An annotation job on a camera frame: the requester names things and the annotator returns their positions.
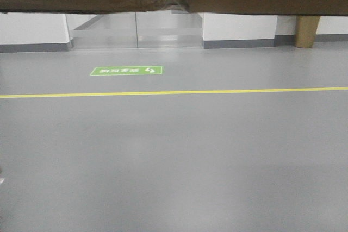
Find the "epoxy floor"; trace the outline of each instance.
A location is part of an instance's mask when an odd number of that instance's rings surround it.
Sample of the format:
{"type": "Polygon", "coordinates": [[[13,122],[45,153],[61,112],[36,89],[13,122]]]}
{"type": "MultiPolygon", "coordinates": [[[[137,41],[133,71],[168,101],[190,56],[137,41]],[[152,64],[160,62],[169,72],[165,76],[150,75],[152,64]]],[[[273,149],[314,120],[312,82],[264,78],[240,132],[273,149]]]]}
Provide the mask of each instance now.
{"type": "MultiPolygon", "coordinates": [[[[0,54],[0,95],[348,86],[348,45],[0,54]],[[89,76],[162,65],[156,76],[89,76]]],[[[2,232],[346,232],[348,91],[0,98],[2,232]]]]}

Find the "beige pillar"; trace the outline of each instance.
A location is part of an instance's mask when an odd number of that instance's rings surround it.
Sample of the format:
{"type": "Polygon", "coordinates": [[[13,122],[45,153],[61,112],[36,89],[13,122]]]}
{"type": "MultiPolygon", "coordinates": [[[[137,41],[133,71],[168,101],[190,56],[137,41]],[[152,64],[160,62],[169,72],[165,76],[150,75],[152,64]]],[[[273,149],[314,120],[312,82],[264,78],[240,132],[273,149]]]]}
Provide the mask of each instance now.
{"type": "Polygon", "coordinates": [[[320,16],[297,16],[296,47],[311,48],[313,46],[319,19],[320,16]]]}

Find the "green floor sign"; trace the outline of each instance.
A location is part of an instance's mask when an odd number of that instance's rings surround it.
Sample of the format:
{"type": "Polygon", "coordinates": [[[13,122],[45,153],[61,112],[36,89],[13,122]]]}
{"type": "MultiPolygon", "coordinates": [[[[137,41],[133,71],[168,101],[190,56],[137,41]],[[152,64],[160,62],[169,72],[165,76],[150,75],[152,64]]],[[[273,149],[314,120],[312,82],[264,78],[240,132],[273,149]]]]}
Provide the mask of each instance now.
{"type": "Polygon", "coordinates": [[[162,74],[162,66],[114,66],[96,67],[91,76],[132,76],[143,74],[162,74]]]}

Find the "yellow line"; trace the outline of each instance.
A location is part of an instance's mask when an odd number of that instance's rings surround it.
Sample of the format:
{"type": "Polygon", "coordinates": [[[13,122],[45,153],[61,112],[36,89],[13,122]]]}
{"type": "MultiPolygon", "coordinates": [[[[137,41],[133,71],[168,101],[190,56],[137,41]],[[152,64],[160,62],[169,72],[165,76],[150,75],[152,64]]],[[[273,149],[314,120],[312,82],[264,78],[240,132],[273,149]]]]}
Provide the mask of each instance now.
{"type": "Polygon", "coordinates": [[[188,94],[209,95],[209,94],[222,94],[222,93],[314,92],[314,91],[348,91],[348,87],[247,89],[247,90],[150,91],[150,92],[44,93],[44,94],[32,94],[32,95],[0,95],[0,99],[44,98],[44,97],[131,96],[131,95],[188,95],[188,94]]]}

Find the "white wall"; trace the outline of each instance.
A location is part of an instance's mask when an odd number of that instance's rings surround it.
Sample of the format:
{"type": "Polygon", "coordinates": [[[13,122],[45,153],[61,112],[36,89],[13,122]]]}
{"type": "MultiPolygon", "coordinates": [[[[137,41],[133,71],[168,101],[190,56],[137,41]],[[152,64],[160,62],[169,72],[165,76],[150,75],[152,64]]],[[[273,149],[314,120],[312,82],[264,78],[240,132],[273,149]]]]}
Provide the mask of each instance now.
{"type": "MultiPolygon", "coordinates": [[[[276,35],[294,35],[296,16],[278,16],[276,35]]],[[[348,17],[344,16],[321,16],[318,35],[348,34],[348,17]]]]}
{"type": "Polygon", "coordinates": [[[65,14],[0,14],[0,45],[68,43],[65,14]]]}
{"type": "Polygon", "coordinates": [[[69,30],[74,30],[75,28],[81,26],[82,24],[96,16],[97,15],[66,14],[67,25],[69,27],[69,30]]]}
{"type": "Polygon", "coordinates": [[[204,14],[204,41],[273,39],[277,16],[204,14]]]}

